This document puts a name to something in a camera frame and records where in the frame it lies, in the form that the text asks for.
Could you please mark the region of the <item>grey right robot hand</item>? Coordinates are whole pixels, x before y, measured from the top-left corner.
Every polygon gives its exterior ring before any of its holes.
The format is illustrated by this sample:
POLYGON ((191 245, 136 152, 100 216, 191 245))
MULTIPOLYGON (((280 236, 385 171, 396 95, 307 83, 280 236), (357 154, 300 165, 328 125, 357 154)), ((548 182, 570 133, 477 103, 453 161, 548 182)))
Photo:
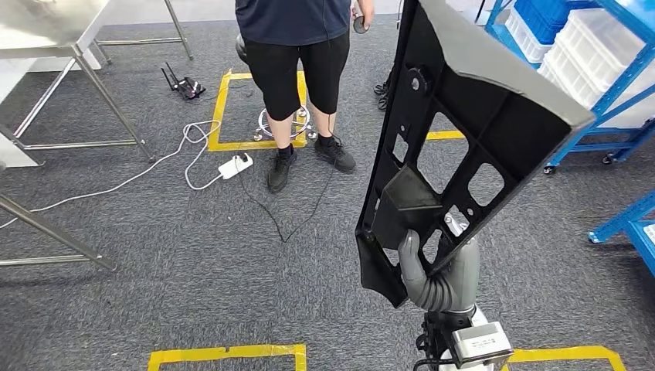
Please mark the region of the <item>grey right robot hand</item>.
POLYGON ((409 300, 426 311, 465 312, 474 307, 480 274, 480 251, 471 240, 459 249, 453 259, 430 277, 419 254, 423 251, 419 234, 408 230, 400 243, 399 263, 402 282, 409 300))

